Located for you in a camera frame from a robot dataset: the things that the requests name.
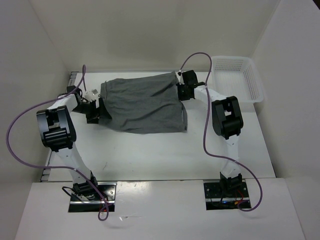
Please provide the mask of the grey shorts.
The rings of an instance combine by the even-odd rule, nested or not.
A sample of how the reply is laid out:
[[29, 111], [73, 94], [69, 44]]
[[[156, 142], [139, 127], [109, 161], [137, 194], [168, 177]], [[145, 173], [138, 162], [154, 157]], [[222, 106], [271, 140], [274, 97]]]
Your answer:
[[174, 71], [140, 78], [116, 78], [100, 86], [106, 113], [99, 124], [134, 134], [180, 133], [188, 128]]

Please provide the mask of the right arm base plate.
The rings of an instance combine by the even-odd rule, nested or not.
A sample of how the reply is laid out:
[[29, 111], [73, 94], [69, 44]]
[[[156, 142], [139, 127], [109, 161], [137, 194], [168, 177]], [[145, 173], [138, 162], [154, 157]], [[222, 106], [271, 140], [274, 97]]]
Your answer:
[[251, 209], [249, 192], [245, 181], [241, 186], [229, 193], [223, 193], [218, 180], [204, 181], [204, 197], [206, 210], [233, 210], [240, 208], [244, 210]]

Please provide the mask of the white perforated plastic basket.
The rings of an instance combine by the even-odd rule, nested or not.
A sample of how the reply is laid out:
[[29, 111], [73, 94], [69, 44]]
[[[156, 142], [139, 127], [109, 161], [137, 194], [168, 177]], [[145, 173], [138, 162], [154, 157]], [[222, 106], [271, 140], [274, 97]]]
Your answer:
[[222, 95], [235, 96], [240, 103], [264, 100], [259, 72], [249, 57], [213, 56], [212, 88]]

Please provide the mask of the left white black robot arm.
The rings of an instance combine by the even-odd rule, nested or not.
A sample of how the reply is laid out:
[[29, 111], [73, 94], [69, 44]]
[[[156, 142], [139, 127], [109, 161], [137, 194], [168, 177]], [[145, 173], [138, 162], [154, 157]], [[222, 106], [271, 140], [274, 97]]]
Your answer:
[[52, 106], [39, 110], [36, 118], [42, 144], [55, 152], [69, 170], [74, 194], [97, 200], [100, 187], [76, 147], [77, 134], [70, 113], [85, 115], [88, 124], [98, 124], [103, 114], [109, 119], [111, 116], [96, 89], [82, 93], [76, 86], [68, 86], [67, 92], [59, 95]]

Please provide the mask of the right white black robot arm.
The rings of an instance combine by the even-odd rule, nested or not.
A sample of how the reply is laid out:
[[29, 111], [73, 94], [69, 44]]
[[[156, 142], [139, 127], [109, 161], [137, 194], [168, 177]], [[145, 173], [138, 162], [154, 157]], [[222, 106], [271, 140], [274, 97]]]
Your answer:
[[242, 185], [242, 174], [239, 166], [239, 135], [244, 126], [238, 99], [225, 96], [199, 82], [194, 70], [179, 71], [180, 81], [177, 84], [178, 98], [181, 101], [190, 99], [209, 103], [212, 127], [215, 134], [224, 139], [227, 159], [221, 165], [219, 191], [221, 197], [230, 197]]

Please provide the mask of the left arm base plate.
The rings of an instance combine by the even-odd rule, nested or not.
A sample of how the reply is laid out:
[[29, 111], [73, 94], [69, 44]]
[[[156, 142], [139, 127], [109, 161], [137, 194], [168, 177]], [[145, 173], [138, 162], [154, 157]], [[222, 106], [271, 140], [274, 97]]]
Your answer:
[[[63, 191], [69, 196], [69, 213], [98, 213], [104, 206], [104, 200], [94, 191], [93, 195], [85, 197], [76, 194], [70, 187], [63, 186]], [[115, 211], [116, 182], [98, 182], [97, 188], [108, 203], [110, 212]]]

